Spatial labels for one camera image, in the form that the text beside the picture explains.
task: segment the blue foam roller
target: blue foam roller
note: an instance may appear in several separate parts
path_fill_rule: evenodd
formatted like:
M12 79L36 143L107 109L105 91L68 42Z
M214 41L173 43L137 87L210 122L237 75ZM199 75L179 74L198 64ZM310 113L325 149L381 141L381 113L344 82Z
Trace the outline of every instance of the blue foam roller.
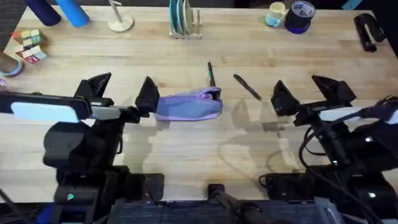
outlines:
M90 21L86 12L75 0L56 0L56 2L74 27L82 27Z
M46 26L54 26L61 21L61 16L45 0L25 0L27 6Z

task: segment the led light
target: led light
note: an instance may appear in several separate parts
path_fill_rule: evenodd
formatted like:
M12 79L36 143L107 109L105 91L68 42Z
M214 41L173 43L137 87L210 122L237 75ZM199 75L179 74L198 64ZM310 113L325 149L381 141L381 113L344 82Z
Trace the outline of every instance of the led light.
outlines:
M73 194L68 194L68 200L72 200L75 197Z

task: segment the pen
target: pen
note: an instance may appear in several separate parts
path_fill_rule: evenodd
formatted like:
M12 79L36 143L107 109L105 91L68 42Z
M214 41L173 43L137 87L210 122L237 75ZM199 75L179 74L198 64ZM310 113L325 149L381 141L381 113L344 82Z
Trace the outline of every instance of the pen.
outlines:
M209 67L210 86L216 86L216 81L213 76L213 67L211 67L210 62L207 63L207 66Z
M257 99L257 100L259 100L259 101L262 102L261 96L260 96L256 91L254 91L253 88L251 88L251 87L246 83L246 81L244 81L244 79L243 79L242 77L240 77L240 76L237 75L237 74L234 74L234 78L235 78L245 89L247 89L247 90L255 97L255 99Z

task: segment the black stapler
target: black stapler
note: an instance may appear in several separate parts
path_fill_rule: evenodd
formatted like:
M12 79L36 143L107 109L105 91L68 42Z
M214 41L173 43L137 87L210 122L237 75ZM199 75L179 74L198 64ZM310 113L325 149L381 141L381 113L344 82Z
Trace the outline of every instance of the black stapler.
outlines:
M376 45L372 43L369 34L365 29L365 25L367 25L369 27L370 34L373 36L374 40L376 42L382 42L386 38L386 35L377 23L377 20L372 15L368 13L363 13L355 17L354 22L359 38L361 39L363 49L367 52L377 51Z

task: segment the metal rod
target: metal rod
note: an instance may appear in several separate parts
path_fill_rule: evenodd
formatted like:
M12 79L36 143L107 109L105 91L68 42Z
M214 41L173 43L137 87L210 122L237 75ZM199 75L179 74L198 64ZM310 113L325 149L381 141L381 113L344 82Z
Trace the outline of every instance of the metal rod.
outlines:
M123 22L122 17L120 16L119 11L118 11L115 3L113 2L113 0L109 0L109 3L112 6L113 12L116 14L116 17L118 18L118 21L120 23L122 23Z
M197 26L196 26L196 30L197 30L196 33L197 34L200 34L199 25L200 25L200 10L197 9Z

